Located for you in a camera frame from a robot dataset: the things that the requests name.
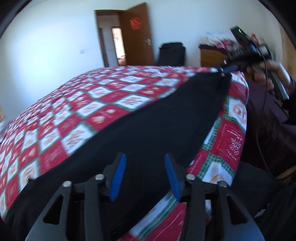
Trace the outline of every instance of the wooden cabinet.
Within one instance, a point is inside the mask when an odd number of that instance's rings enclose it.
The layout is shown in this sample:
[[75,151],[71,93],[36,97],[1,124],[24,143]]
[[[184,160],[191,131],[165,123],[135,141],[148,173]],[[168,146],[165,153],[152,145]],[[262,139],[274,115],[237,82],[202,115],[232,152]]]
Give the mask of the wooden cabinet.
[[218,50],[200,49],[200,66],[216,67],[217,64],[227,59],[227,55]]

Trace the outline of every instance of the ceiling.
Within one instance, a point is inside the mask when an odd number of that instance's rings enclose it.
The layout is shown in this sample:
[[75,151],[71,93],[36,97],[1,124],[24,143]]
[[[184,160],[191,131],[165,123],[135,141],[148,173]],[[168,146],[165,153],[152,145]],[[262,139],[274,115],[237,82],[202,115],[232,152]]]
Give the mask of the ceiling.
[[43,2],[46,2],[46,1],[50,1],[50,0],[32,0],[32,2],[30,2],[25,8],[24,10],[27,10],[29,8],[32,8],[38,4],[41,4]]

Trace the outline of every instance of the red and white patterned bedspread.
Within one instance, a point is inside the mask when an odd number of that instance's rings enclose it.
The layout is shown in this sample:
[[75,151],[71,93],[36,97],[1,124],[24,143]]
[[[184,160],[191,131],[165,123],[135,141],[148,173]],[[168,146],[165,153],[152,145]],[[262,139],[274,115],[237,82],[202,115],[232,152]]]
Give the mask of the red and white patterned bedspread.
[[[118,118],[173,93],[201,67],[121,66],[89,71],[37,101],[0,140],[0,213],[27,184],[72,155]],[[246,131],[248,87],[233,74],[223,110],[188,168],[203,181],[231,184]],[[185,205],[168,193],[122,240],[176,240]]]

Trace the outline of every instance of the metal screw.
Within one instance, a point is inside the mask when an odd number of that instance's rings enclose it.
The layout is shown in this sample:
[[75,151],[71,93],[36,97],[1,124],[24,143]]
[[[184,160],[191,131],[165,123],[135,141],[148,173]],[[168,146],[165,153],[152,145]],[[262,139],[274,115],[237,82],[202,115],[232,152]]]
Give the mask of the metal screw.
[[105,177],[103,174],[96,175],[96,180],[103,180]]
[[223,188],[228,187],[228,184],[227,184],[227,182],[225,182],[225,181],[220,181],[220,182],[218,182],[218,185],[219,185],[220,187],[223,187]]
[[195,179],[195,176],[194,176],[193,174],[187,174],[187,175],[186,175],[186,178],[187,178],[188,180],[194,180],[194,179]]
[[63,187],[65,187],[65,188],[68,188],[68,187],[70,187],[71,186],[71,182],[70,181],[65,181],[64,183],[63,183]]

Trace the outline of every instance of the controller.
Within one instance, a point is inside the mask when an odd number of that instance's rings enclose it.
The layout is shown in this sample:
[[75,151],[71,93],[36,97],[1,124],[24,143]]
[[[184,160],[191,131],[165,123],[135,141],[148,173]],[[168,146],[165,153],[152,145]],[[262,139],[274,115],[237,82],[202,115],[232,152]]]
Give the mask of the controller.
[[[265,71],[260,67],[259,64],[253,64],[252,69],[256,71],[257,73],[264,73]],[[286,92],[286,89],[281,82],[278,74],[275,71],[268,71],[268,78],[271,79],[273,85],[274,85],[274,92],[276,94],[276,98],[280,101],[285,101],[289,99],[289,95]]]
[[[258,73],[265,73],[260,67],[259,62],[264,59],[271,59],[270,50],[266,45],[257,46],[253,40],[238,26],[231,29],[234,37],[238,43],[242,46],[238,51],[229,53],[227,64],[236,63],[239,61],[246,62]],[[278,74],[275,71],[268,71],[268,78],[271,79],[274,85],[274,92],[276,98],[285,101],[289,99],[283,83],[281,82]]]

